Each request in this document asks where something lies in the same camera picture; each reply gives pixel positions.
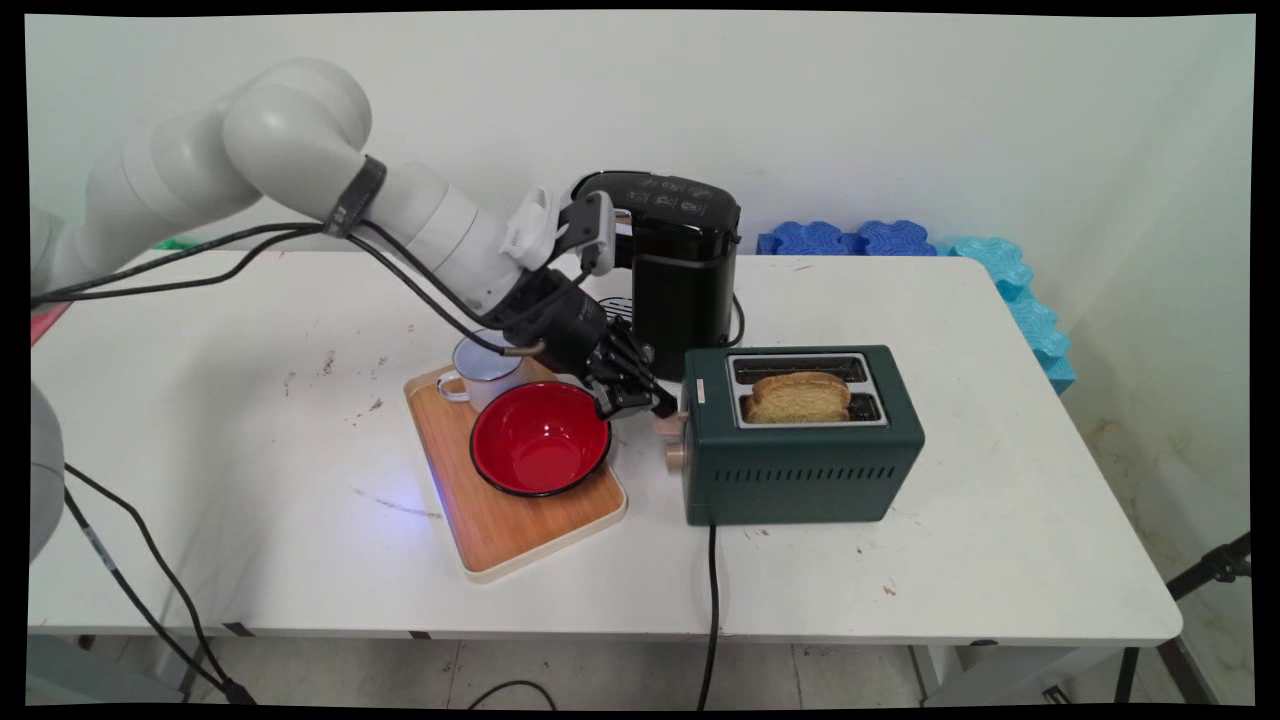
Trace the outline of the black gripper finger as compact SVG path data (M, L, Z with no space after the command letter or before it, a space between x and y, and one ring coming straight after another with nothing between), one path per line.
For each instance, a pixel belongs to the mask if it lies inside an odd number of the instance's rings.
M673 416L677 398L652 372L652 348L641 345L630 322L608 322L603 336L603 416L649 411Z
M589 360L584 384L602 420L621 420L640 413L666 416L666 389L644 363Z

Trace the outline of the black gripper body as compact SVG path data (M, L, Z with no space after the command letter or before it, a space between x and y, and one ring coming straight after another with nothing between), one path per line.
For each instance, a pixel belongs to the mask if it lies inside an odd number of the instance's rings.
M557 374L581 377L607 331L600 305L556 269L524 273L503 299L503 336L509 345L544 343L535 359Z

